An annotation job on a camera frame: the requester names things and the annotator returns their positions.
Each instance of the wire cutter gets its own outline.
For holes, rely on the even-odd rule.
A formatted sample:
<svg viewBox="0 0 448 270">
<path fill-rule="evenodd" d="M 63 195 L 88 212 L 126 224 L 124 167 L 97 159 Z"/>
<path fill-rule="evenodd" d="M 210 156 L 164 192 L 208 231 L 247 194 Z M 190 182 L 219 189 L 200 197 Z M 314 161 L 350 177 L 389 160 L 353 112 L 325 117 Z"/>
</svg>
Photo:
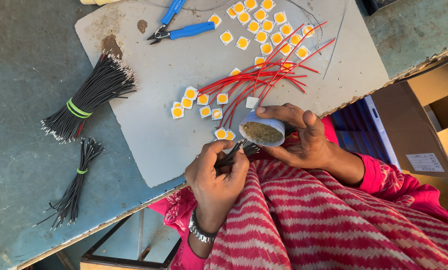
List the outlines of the wire cutter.
<svg viewBox="0 0 448 270">
<path fill-rule="evenodd" d="M 185 2 L 186 2 L 186 0 L 173 0 L 171 6 L 167 10 L 167 13 L 164 15 L 164 18 L 162 18 L 162 20 L 161 20 L 162 26 L 159 29 L 157 29 L 157 31 L 147 39 L 147 40 L 154 40 L 151 42 L 151 45 L 159 43 L 159 42 L 161 42 L 162 39 L 166 39 L 166 38 L 175 40 L 175 39 L 179 39 L 179 38 L 183 38 L 183 37 L 195 36 L 195 35 L 204 33 L 206 31 L 216 29 L 214 21 L 207 21 L 207 22 L 197 23 L 197 24 L 193 24 L 193 25 L 188 25 L 182 29 L 168 32 L 167 27 L 171 23 L 174 16 L 176 14 L 178 14 L 179 11 L 181 11 L 181 8 Z"/>
</svg>

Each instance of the silver metal watch band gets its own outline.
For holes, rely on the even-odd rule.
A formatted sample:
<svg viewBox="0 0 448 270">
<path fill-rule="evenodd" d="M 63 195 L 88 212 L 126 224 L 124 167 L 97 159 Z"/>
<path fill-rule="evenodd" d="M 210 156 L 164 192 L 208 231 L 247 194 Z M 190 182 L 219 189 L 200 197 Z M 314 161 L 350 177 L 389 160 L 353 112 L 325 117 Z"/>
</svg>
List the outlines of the silver metal watch band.
<svg viewBox="0 0 448 270">
<path fill-rule="evenodd" d="M 191 218 L 189 219 L 189 230 L 197 237 L 197 239 L 204 243 L 213 243 L 217 236 L 217 232 L 206 233 L 199 228 L 196 221 L 196 208 L 192 210 Z"/>
</svg>

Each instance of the gray work mat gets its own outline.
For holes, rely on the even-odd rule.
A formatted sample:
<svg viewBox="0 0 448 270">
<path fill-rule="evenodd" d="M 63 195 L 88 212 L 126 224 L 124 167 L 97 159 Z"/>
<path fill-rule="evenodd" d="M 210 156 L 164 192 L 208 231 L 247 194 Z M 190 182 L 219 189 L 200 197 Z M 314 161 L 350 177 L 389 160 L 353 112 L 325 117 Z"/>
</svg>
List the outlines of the gray work mat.
<svg viewBox="0 0 448 270">
<path fill-rule="evenodd" d="M 160 5 L 171 3 L 171 0 L 153 1 Z M 137 74 L 141 91 L 132 95 L 131 99 L 116 99 L 110 104 L 142 177 L 150 187 L 182 175 L 201 151 L 202 145 L 215 139 L 215 126 L 219 123 L 210 117 L 201 119 L 201 106 L 194 103 L 191 110 L 185 110 L 184 118 L 174 120 L 170 111 L 173 102 L 181 100 L 186 87 L 200 89 L 226 77 L 235 67 L 240 70 L 250 67 L 254 57 L 261 56 L 260 43 L 253 40 L 254 34 L 246 30 L 247 25 L 242 26 L 237 19 L 232 20 L 226 14 L 225 10 L 235 2 L 204 12 L 181 10 L 168 30 L 206 22 L 213 13 L 221 17 L 222 23 L 214 31 L 176 40 L 165 39 L 156 45 L 149 45 L 150 41 L 146 39 L 161 26 L 160 20 L 167 9 L 144 0 L 123 0 L 105 5 L 76 23 L 77 34 L 93 65 L 101 54 L 101 40 L 113 34 L 123 52 L 123 60 Z M 316 25 L 311 16 L 309 19 L 292 3 L 285 0 L 275 2 L 269 19 L 272 20 L 274 13 L 284 10 L 294 29 L 308 21 Z M 321 46 L 337 36 L 348 0 L 296 2 L 315 15 L 319 22 L 329 21 L 323 28 Z M 223 3 L 225 1 L 188 0 L 184 7 L 205 10 Z M 140 20 L 148 23 L 144 34 L 137 27 Z M 224 46 L 219 36 L 226 30 L 232 33 L 234 40 Z M 234 46 L 239 36 L 251 40 L 247 50 Z M 302 44 L 315 52 L 320 36 L 319 31 L 317 37 L 306 38 Z M 263 105 L 290 102 L 322 114 L 379 89 L 388 81 L 386 70 L 354 0 L 347 9 L 332 62 L 323 80 L 333 47 L 333 44 L 328 46 L 321 51 L 322 55 L 316 54 L 305 62 L 322 75 L 303 69 L 296 71 L 300 75 L 309 75 L 301 80 L 308 86 L 307 94 L 282 80 L 270 91 Z M 289 60 L 297 62 L 299 59 L 292 55 Z M 220 105 L 216 105 L 215 101 L 211 104 L 211 108 L 218 107 Z M 233 132 L 239 133 L 238 125 L 249 111 L 245 108 L 245 102 L 239 105 L 231 126 Z"/>
</svg>

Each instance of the workbench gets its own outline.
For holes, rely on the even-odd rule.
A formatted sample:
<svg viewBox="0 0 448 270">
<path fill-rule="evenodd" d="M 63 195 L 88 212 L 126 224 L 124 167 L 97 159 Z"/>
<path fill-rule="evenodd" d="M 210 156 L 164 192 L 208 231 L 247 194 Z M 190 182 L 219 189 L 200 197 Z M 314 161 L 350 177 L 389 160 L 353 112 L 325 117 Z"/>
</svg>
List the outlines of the workbench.
<svg viewBox="0 0 448 270">
<path fill-rule="evenodd" d="M 92 182 L 84 184 L 77 223 L 32 227 L 47 217 L 47 202 L 62 196 L 79 163 L 79 143 L 57 145 L 40 121 L 91 72 L 74 24 L 97 8 L 77 0 L 0 1 L 0 270 L 30 265 L 183 186 L 182 176 L 146 185 L 105 104 L 81 134 L 109 151 L 86 174 Z M 390 81 L 448 55 L 448 0 L 402 0 L 364 20 Z"/>
</svg>

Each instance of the fingernail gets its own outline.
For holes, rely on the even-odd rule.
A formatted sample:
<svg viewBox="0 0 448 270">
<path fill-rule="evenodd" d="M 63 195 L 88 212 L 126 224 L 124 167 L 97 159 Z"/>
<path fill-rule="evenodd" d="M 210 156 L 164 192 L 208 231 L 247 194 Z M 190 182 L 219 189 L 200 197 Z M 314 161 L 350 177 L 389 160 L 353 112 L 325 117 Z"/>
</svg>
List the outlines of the fingernail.
<svg viewBox="0 0 448 270">
<path fill-rule="evenodd" d="M 256 113 L 258 113 L 258 114 L 262 114 L 262 113 L 264 113 L 266 111 L 266 108 L 264 108 L 264 107 L 257 107 L 256 108 Z"/>
</svg>

